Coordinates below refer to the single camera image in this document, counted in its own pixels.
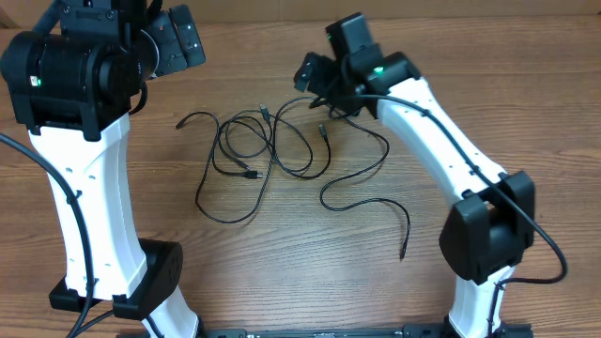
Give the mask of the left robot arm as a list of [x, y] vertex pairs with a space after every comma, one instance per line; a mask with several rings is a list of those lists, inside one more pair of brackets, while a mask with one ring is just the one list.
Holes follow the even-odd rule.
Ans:
[[54, 1], [2, 54], [30, 139], [21, 152], [54, 195], [67, 269], [49, 301], [77, 314], [71, 336], [102, 301], [150, 337], [205, 335], [179, 287], [180, 244], [137, 235], [127, 172], [131, 117], [146, 104], [148, 81], [205, 60], [190, 9], [146, 0]]

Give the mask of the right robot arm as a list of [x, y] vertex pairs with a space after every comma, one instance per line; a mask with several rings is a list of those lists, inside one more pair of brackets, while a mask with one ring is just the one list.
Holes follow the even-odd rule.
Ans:
[[534, 185], [509, 175], [482, 153], [439, 105], [418, 68], [401, 53], [386, 55], [354, 13], [325, 29], [334, 56], [308, 53], [294, 76], [299, 91], [355, 115], [362, 108], [393, 131], [437, 182], [449, 214], [439, 235], [456, 275], [455, 299], [425, 337], [531, 337], [531, 326], [501, 321], [509, 279], [533, 244]]

